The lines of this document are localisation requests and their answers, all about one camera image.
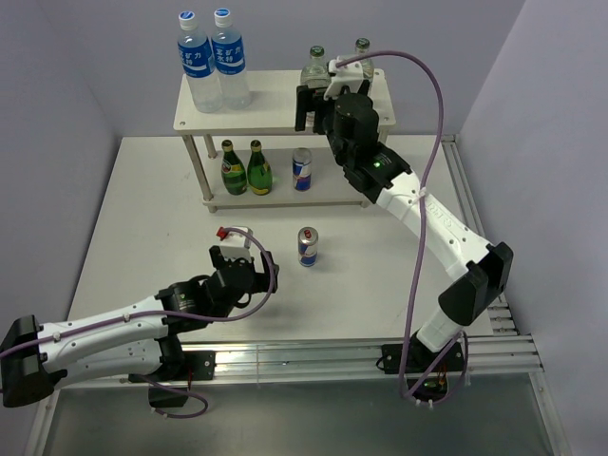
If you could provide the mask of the blue silver can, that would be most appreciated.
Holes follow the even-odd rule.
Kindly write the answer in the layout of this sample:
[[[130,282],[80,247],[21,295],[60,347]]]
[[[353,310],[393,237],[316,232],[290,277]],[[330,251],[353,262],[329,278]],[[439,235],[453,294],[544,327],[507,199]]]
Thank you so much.
[[[310,149],[298,147],[293,151],[292,171],[295,190],[303,192],[311,188],[312,162],[313,156]]]

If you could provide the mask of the clear glass bottle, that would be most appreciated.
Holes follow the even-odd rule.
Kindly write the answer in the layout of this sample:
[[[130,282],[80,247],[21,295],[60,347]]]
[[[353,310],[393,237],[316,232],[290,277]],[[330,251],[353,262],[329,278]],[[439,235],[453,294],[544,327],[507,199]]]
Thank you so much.
[[[367,55],[370,51],[371,42],[368,38],[360,37],[355,41],[355,54],[359,55]],[[370,83],[373,82],[374,78],[374,63],[371,58],[361,59],[359,61],[363,69],[363,75],[366,80],[369,80]]]
[[[331,77],[325,60],[325,49],[319,45],[312,46],[309,55],[310,60],[300,72],[300,83],[308,88],[327,87]]]

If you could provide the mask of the red silver can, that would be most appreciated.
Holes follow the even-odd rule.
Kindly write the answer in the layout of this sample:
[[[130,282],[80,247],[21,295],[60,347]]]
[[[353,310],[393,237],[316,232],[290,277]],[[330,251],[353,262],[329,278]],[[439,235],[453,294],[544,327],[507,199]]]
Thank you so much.
[[[298,261],[302,266],[311,267],[317,260],[318,233],[313,227],[303,227],[297,236]]]

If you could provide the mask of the green glass bottle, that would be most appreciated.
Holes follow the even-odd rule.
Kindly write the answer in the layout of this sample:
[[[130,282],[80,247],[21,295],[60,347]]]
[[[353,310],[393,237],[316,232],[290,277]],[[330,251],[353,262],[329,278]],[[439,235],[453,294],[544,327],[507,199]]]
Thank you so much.
[[[251,157],[247,167],[247,178],[249,186],[254,194],[258,196],[268,195],[273,188],[273,174],[270,164],[262,152],[262,144],[259,140],[250,143]]]
[[[247,190],[247,176],[243,162],[234,150],[230,140],[221,143],[223,159],[221,164],[221,177],[229,194],[238,196]]]

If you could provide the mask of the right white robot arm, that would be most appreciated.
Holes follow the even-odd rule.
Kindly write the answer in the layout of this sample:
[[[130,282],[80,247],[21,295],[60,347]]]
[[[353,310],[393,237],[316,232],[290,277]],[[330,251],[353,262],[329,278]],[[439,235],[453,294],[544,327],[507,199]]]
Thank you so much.
[[[410,229],[452,279],[438,297],[437,310],[412,337],[412,362],[429,371],[443,360],[448,342],[504,292],[513,251],[471,231],[427,193],[401,156],[380,142],[379,115],[368,89],[361,83],[331,94],[325,87],[298,86],[294,128],[304,130],[313,113],[313,132],[327,137],[348,183]]]

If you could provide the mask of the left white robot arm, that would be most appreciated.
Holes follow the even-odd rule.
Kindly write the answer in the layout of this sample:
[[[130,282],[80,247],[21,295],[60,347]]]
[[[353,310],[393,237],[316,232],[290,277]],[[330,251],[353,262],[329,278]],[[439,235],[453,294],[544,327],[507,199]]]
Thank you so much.
[[[59,323],[34,315],[15,319],[1,343],[1,394],[6,408],[35,404],[54,391],[87,380],[126,374],[139,381],[170,381],[185,367],[179,336],[215,322],[254,313],[253,295],[276,292],[279,267],[260,254],[227,258],[214,246],[215,271],[176,282],[122,309]]]

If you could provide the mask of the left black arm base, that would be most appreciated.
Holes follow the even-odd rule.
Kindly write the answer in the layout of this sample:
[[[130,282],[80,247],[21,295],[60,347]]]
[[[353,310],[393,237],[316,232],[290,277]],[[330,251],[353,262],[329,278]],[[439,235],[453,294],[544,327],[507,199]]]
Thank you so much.
[[[128,381],[141,383],[142,376],[158,383],[210,381],[214,377],[216,353],[214,351],[185,351],[183,359],[175,364],[164,364],[148,374],[130,374]]]

